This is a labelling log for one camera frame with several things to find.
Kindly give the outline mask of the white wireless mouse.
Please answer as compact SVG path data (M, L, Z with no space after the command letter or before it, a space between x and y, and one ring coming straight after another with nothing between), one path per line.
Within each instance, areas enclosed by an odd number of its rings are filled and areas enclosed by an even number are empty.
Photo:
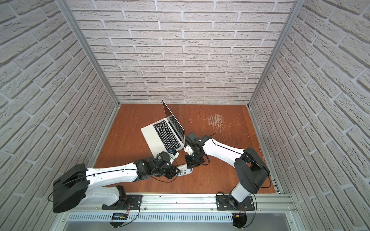
M193 168L189 168L187 164L183 164L178 167L177 176L180 177L180 176L189 175L192 172L193 172Z

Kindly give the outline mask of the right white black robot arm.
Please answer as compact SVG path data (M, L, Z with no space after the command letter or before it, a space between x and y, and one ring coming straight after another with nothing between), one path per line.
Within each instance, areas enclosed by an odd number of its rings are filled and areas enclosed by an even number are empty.
M204 157L215 157L234 167L239 183L228 196L234 207L241 205L251 194L256 194L270 175L270 170L252 148L234 148L211 136L199 138L194 133L186 137L185 145L188 169L204 165Z

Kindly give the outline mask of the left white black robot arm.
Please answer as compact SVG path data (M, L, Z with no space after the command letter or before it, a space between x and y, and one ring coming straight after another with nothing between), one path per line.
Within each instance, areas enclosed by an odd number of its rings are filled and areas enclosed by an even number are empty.
M171 180L179 173L173 165L177 157L177 151L170 150L117 167L87 168L77 164L54 181L48 200L53 203L54 213L81 205L101 205L103 210L128 209L131 202L121 183L157 180L162 176Z

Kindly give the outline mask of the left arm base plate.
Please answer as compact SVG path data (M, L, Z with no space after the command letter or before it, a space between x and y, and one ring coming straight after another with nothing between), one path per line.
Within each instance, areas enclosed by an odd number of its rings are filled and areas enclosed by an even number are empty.
M114 204L108 206L103 204L103 210L139 210L141 206L143 195L142 194L129 194L126 195L123 199L119 199Z

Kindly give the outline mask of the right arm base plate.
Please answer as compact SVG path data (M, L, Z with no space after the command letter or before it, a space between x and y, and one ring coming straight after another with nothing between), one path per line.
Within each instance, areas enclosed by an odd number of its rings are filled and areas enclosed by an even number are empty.
M243 202L238 202L231 195L216 195L216 205L218 211L255 211L254 200L251 196L244 199Z

